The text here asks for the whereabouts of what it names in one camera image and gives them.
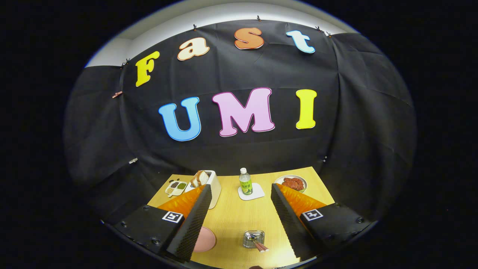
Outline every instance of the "white wall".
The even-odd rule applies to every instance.
[[[103,46],[90,62],[87,67],[90,66],[121,66],[126,60],[129,47],[132,40],[125,38],[113,38],[105,46]]]
[[[133,58],[140,52],[171,36],[197,27],[235,20],[256,19],[293,22],[315,28],[331,34],[345,33],[325,20],[290,8],[264,3],[227,3],[201,8],[177,16],[149,29],[133,40],[114,38],[90,60],[86,67],[113,65],[120,66],[126,58]]]

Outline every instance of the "coaster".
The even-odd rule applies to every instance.
[[[239,187],[238,189],[238,194],[239,194],[239,197],[244,201],[249,201],[249,200],[253,200],[253,199],[265,196],[264,190],[262,190],[262,187],[258,183],[252,184],[252,194],[245,195],[244,193],[242,193],[241,187]]]

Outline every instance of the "blue letter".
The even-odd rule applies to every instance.
[[[295,46],[301,51],[306,53],[315,52],[314,47],[309,47],[309,45],[307,45],[306,40],[310,40],[310,38],[307,35],[303,35],[300,31],[297,31],[297,30],[286,32],[285,34],[292,37],[292,39],[294,40]]]
[[[191,127],[187,131],[179,129],[176,115],[175,104],[167,104],[159,108],[158,112],[163,116],[164,126],[168,135],[177,141],[188,141],[195,139],[201,132],[201,121],[199,120],[199,114],[197,113],[197,103],[199,103],[198,97],[186,98],[181,102],[181,105],[186,108],[187,116],[189,117],[189,123]]]

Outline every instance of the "pink plate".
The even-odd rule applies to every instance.
[[[212,249],[216,245],[216,237],[211,230],[202,226],[199,236],[197,237],[194,252],[205,252]]]

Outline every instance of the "bottle label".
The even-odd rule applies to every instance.
[[[245,195],[250,195],[252,194],[252,180],[250,179],[249,181],[246,182],[240,182],[240,186],[242,188],[242,193]]]

